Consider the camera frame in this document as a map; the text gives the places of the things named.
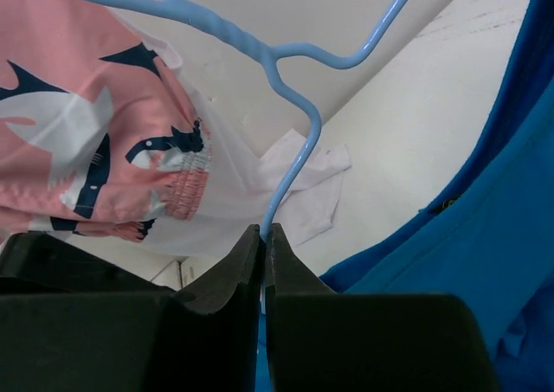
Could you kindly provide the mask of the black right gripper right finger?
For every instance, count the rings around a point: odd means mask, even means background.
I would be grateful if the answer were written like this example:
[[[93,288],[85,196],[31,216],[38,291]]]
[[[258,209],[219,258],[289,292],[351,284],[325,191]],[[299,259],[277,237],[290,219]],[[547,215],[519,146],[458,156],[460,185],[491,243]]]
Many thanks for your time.
[[[275,391],[339,391],[338,295],[294,253],[280,224],[271,226],[266,264],[267,357]]]

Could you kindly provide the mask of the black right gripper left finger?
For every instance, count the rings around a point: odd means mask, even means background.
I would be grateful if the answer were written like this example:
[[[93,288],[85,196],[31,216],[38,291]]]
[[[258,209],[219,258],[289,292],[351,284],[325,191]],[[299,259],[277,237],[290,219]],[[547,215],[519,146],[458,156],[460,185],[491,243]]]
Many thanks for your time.
[[[192,390],[254,390],[260,290],[260,227],[250,225],[229,254],[174,295]]]

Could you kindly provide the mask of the blue t shirt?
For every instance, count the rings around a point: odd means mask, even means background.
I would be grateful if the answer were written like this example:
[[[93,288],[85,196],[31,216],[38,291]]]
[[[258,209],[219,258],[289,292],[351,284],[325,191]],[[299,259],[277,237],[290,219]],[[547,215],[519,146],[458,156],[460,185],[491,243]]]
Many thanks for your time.
[[[324,273],[347,294],[445,292],[504,391],[553,388],[553,0],[530,0],[473,152],[395,233]]]

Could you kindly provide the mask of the light blue wire hanger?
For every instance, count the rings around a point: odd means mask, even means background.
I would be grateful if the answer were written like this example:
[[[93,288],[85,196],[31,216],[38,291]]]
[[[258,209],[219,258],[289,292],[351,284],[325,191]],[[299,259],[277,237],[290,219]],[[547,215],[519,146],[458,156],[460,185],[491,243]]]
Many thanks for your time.
[[[305,166],[319,141],[322,118],[318,108],[302,94],[287,85],[280,76],[278,61],[293,57],[306,57],[326,67],[347,70],[364,62],[382,40],[390,25],[395,21],[409,0],[393,0],[364,45],[350,56],[335,55],[309,42],[293,42],[269,46],[254,35],[239,28],[215,11],[190,0],[85,0],[120,10],[129,10],[143,15],[155,16],[186,24],[204,34],[212,35],[229,45],[263,68],[269,86],[282,99],[298,107],[310,120],[310,131],[306,142],[280,180],[273,193],[260,225],[260,238],[267,242],[278,207],[290,190],[295,178]]]

